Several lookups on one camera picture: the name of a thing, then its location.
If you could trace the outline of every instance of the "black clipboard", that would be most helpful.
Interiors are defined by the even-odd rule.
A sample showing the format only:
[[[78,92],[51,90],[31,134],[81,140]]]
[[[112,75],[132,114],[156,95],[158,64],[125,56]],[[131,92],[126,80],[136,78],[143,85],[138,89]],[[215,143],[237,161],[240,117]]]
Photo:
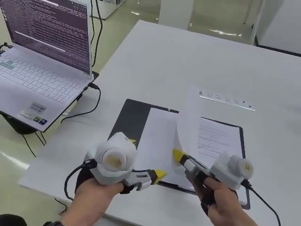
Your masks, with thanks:
[[[147,121],[147,118],[149,116],[151,108],[157,108],[163,111],[170,111],[173,113],[179,113],[176,110],[164,108],[164,107],[159,107],[156,105],[151,105],[143,102],[139,102],[136,100],[132,99],[127,99],[121,109],[121,112],[115,122],[115,125],[109,135],[109,138],[111,138],[115,133],[117,132],[123,132],[129,139],[135,140],[135,146],[138,147],[139,141],[142,136],[142,132],[144,130],[145,123]],[[243,158],[246,157],[245,153],[245,143],[244,143],[244,133],[243,133],[243,128],[235,125],[231,125],[228,123],[220,122],[220,121],[215,121],[227,126],[232,126],[232,127],[238,127],[239,128],[239,134],[240,134],[240,143],[241,143],[241,149],[242,149],[242,155]],[[175,190],[179,190],[182,192],[190,193],[190,194],[196,194],[195,192],[192,192],[187,189],[183,189],[179,187],[178,185],[166,183],[166,182],[159,182],[159,185],[165,186],[168,188],[172,188]],[[251,208],[250,205],[250,194],[249,190],[246,189],[246,196],[247,196],[247,205],[243,206],[243,209],[249,210]]]

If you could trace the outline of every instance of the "black cable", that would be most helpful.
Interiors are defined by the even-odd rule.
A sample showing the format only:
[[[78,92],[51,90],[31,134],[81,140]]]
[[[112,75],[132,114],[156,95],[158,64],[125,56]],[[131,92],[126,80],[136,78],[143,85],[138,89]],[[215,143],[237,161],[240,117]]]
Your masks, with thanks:
[[[103,31],[103,21],[102,21],[102,17],[100,16],[98,0],[95,0],[95,2],[96,2],[96,8],[97,8],[97,13],[98,13],[98,16],[99,16],[99,20],[100,20],[100,25],[101,25],[101,27],[100,27],[100,31],[99,31],[99,34],[98,34],[98,37],[97,37],[97,41],[96,41],[95,55],[94,55],[94,61],[93,61],[92,67],[94,67],[94,65],[95,65],[95,63],[96,63],[96,56],[97,56],[98,43],[99,43],[100,35],[102,34],[102,31]]]
[[[61,120],[61,123],[64,120],[66,120],[66,119],[71,119],[71,118],[74,118],[74,117],[77,117],[77,116],[81,116],[81,115],[84,115],[84,114],[89,114],[89,113],[95,111],[95,109],[98,107],[99,102],[100,102],[100,97],[102,95],[102,92],[100,91],[100,88],[97,85],[93,84],[93,83],[90,83],[88,86],[91,87],[91,88],[97,89],[99,91],[99,97],[98,97],[98,101],[97,101],[97,104],[96,104],[95,108],[93,108],[93,110],[91,110],[89,112],[80,113],[80,114],[76,114],[76,115],[73,115],[73,116],[66,117],[66,118],[64,118],[64,119]]]
[[[241,182],[241,185],[243,187],[245,187],[246,189],[252,191],[276,216],[277,221],[278,221],[278,225],[281,226],[281,222],[280,222],[280,218],[277,214],[277,212],[253,189],[252,184],[248,181],[248,180],[243,180],[243,182]]]
[[[93,36],[91,39],[91,44],[92,44],[94,36],[95,36],[95,29],[94,29],[94,20],[93,20],[93,2],[92,2],[92,0],[90,0],[90,2],[91,2],[91,19],[92,19],[92,29],[93,29]]]
[[[44,140],[44,143],[47,144],[46,139],[45,139],[45,137],[43,136],[43,133],[42,133],[41,131],[40,131],[40,134],[41,134],[41,136],[42,136],[42,138],[43,138],[43,140]]]
[[[38,137],[38,139],[39,139],[40,142],[43,144],[43,146],[45,146],[45,144],[43,143],[42,139],[39,137],[39,135],[37,134],[37,132],[34,132],[34,134]]]
[[[64,204],[64,203],[62,203],[62,202],[60,202],[60,201],[58,201],[56,198],[55,198],[55,201],[57,201],[59,204],[62,204],[64,207],[65,207],[65,209],[62,211],[62,212],[60,212],[60,214],[62,214],[62,213],[66,213],[67,212],[67,206],[66,206],[66,204]]]
[[[97,166],[97,162],[95,161],[95,159],[90,159],[90,160],[85,160],[83,162],[83,164],[81,164],[80,166],[78,166],[77,168],[75,168],[66,178],[65,180],[65,184],[64,184],[64,192],[65,192],[65,195],[67,197],[67,199],[70,199],[73,201],[73,198],[71,198],[69,195],[68,195],[68,191],[67,191],[67,186],[68,186],[68,181],[69,179],[77,172],[79,171],[80,169],[82,168],[88,168],[88,169],[93,169]]]
[[[36,158],[37,156],[33,153],[33,151],[32,151],[32,149],[30,148],[30,146],[29,146],[29,144],[28,144],[28,142],[27,142],[25,136],[24,136],[23,134],[22,134],[22,136],[23,136],[23,138],[24,138],[24,140],[25,140],[25,142],[26,142],[26,144],[27,144],[27,147],[29,148],[29,150],[31,151],[31,153],[33,154],[33,156]]]
[[[277,212],[252,187],[249,188],[249,190],[252,191],[276,215],[278,225],[281,226],[280,218]]]

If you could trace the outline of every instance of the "floor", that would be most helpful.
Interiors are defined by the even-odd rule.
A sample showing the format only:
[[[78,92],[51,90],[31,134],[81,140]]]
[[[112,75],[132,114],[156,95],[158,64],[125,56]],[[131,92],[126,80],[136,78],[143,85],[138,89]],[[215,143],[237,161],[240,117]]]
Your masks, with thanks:
[[[243,24],[249,0],[196,0],[189,30],[246,43],[251,32],[259,0],[254,0],[247,23]],[[103,22],[103,33],[98,48],[94,71],[100,71],[126,35],[139,20],[157,23],[160,0],[126,0],[126,2]],[[94,19],[95,32],[99,20]],[[0,43],[11,43],[3,17],[0,16]],[[49,139],[59,127],[59,120],[45,133]],[[26,136],[32,150],[38,154],[42,144],[36,135]],[[17,182],[24,174],[34,156],[21,135],[0,117],[0,214],[12,213],[24,217],[31,226],[41,226],[46,221],[58,220],[64,208],[46,195],[20,187]]]

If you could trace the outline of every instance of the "human hand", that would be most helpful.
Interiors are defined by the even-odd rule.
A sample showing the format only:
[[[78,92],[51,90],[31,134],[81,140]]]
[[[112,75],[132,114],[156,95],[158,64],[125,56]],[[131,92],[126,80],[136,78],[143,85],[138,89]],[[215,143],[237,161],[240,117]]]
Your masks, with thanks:
[[[202,188],[195,181],[191,183],[201,201],[204,196]],[[208,217],[215,226],[257,226],[241,208],[236,194],[225,184],[207,178],[204,185],[214,191],[216,204],[210,206]]]
[[[63,216],[64,226],[92,226],[106,212],[115,195],[123,191],[123,184],[100,185],[95,178],[82,183],[74,200]]]

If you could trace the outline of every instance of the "white laptop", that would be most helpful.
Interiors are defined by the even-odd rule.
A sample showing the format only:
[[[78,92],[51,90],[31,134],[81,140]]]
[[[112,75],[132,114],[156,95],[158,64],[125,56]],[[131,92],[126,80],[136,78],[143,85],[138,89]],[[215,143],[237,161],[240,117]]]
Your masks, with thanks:
[[[14,43],[0,56],[0,112],[45,131],[93,81],[88,6],[77,0],[0,5]]]

